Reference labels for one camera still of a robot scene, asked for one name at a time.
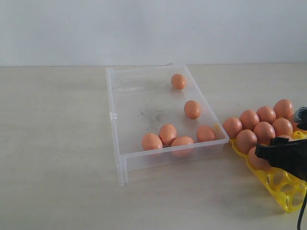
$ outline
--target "clear plastic container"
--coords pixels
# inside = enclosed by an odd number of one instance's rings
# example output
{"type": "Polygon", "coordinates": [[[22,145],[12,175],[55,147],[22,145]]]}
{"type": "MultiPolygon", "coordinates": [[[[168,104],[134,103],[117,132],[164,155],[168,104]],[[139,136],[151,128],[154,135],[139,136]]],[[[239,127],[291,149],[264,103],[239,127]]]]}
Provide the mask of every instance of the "clear plastic container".
{"type": "Polygon", "coordinates": [[[106,69],[110,119],[115,161],[120,186],[128,183],[128,172],[182,161],[206,159],[221,152],[229,137],[185,65],[141,69],[106,69]],[[187,85],[182,90],[172,87],[175,73],[185,76],[187,85]],[[188,119],[183,111],[188,100],[201,105],[202,114],[196,120],[188,119]],[[195,143],[144,151],[142,137],[171,123],[177,136],[189,136],[195,143]],[[196,131],[200,125],[211,126],[217,140],[197,143],[196,131]],[[185,158],[172,151],[190,149],[185,158]]]}

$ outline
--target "brown egg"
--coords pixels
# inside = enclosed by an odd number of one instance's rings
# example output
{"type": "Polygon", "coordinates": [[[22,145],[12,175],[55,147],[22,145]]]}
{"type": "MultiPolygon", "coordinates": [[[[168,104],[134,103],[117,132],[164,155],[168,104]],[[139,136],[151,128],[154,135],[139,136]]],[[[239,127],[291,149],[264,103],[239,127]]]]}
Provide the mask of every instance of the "brown egg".
{"type": "MultiPolygon", "coordinates": [[[[183,136],[183,137],[178,137],[176,138],[172,144],[171,147],[173,146],[178,146],[178,145],[190,145],[193,144],[194,141],[192,138],[183,136]]],[[[193,152],[193,149],[183,149],[183,150],[175,150],[172,151],[173,156],[175,157],[187,157],[193,152]]]]}
{"type": "Polygon", "coordinates": [[[162,126],[159,131],[159,138],[165,146],[170,146],[177,137],[177,131],[172,124],[162,126]]]}
{"type": "Polygon", "coordinates": [[[290,136],[287,136],[287,135],[280,135],[279,138],[288,138],[289,141],[294,141],[294,139],[290,136]]]}
{"type": "Polygon", "coordinates": [[[242,130],[236,137],[236,148],[243,154],[248,154],[248,151],[256,144],[257,136],[249,129],[242,130]]]}
{"type": "Polygon", "coordinates": [[[248,109],[241,114],[240,121],[243,129],[253,130],[256,124],[259,123],[259,117],[255,111],[248,109]]]}
{"type": "Polygon", "coordinates": [[[268,107],[268,106],[260,107],[257,110],[257,115],[260,121],[266,121],[270,124],[272,124],[276,120],[275,111],[271,107],[268,107]]]}
{"type": "Polygon", "coordinates": [[[171,78],[172,85],[175,89],[182,90],[187,85],[187,80],[182,74],[176,73],[171,78]]]}
{"type": "Polygon", "coordinates": [[[255,154],[256,147],[252,147],[248,152],[248,161],[249,164],[255,170],[264,170],[269,171],[272,167],[270,166],[269,162],[265,159],[259,158],[255,154]]]}
{"type": "Polygon", "coordinates": [[[270,141],[275,137],[275,130],[268,122],[262,121],[256,124],[254,128],[258,143],[270,145],[270,141]]]}
{"type": "Polygon", "coordinates": [[[163,148],[161,139],[154,133],[147,133],[142,138],[142,146],[145,151],[163,148]]]}
{"type": "Polygon", "coordinates": [[[273,108],[276,113],[276,118],[286,118],[288,119],[293,114],[293,104],[288,99],[281,99],[277,102],[273,108]]]}
{"type": "Polygon", "coordinates": [[[295,122],[294,122],[293,116],[294,116],[294,114],[292,114],[291,117],[289,117],[289,119],[288,119],[288,120],[291,122],[291,124],[292,124],[293,132],[295,132],[295,131],[301,131],[301,132],[302,132],[303,130],[301,130],[301,129],[299,129],[299,128],[297,127],[297,124],[298,124],[298,123],[295,123],[295,122]]]}
{"type": "Polygon", "coordinates": [[[292,124],[287,119],[280,117],[273,122],[272,126],[275,129],[277,137],[281,135],[292,136],[293,133],[292,124]]]}
{"type": "Polygon", "coordinates": [[[230,139],[235,139],[238,133],[242,131],[242,123],[238,118],[230,117],[224,121],[223,128],[230,139]]]}
{"type": "Polygon", "coordinates": [[[199,142],[216,140],[216,134],[210,126],[199,126],[196,132],[196,137],[199,142]]]}
{"type": "Polygon", "coordinates": [[[201,106],[197,101],[187,101],[184,105],[184,113],[190,119],[197,119],[201,115],[201,106]]]}

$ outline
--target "black device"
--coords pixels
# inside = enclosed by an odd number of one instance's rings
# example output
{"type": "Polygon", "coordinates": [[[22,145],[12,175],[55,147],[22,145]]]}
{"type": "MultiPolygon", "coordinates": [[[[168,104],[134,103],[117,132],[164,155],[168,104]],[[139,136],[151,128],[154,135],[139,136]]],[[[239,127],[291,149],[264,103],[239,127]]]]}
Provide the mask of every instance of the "black device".
{"type": "MultiPolygon", "coordinates": [[[[307,107],[299,108],[293,117],[299,129],[307,130],[307,107]]],[[[267,160],[272,167],[283,169],[307,182],[307,139],[289,142],[287,138],[273,138],[269,146],[257,144],[255,155],[267,160]]],[[[307,194],[298,217],[297,230],[301,229],[306,203],[307,194]]]]}

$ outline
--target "black cable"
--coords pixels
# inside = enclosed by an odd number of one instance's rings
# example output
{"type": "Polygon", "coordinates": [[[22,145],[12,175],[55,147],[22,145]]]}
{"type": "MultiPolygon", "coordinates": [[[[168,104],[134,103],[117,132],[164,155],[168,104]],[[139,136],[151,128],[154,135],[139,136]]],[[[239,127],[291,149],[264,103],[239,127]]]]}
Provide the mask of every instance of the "black cable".
{"type": "Polygon", "coordinates": [[[303,218],[303,214],[305,211],[306,203],[307,203],[307,193],[305,195],[305,198],[304,198],[304,201],[301,207],[301,211],[299,212],[299,216],[297,220],[297,230],[301,230],[301,223],[302,223],[302,218],[303,218]]]}

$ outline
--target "plastic egg tray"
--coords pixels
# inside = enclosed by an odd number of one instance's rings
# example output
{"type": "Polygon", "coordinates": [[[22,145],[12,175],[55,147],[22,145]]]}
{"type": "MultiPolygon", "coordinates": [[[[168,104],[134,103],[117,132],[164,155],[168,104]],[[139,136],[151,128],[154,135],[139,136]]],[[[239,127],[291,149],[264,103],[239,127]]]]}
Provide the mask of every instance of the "plastic egg tray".
{"type": "MultiPolygon", "coordinates": [[[[307,139],[307,132],[296,131],[293,133],[292,137],[294,139],[307,139]]],[[[307,183],[305,181],[278,168],[272,167],[268,172],[255,170],[248,162],[248,155],[241,153],[236,148],[236,140],[231,139],[230,143],[233,150],[240,157],[246,160],[246,165],[261,181],[264,187],[266,187],[285,212],[290,213],[301,208],[304,196],[307,192],[307,183]]]]}

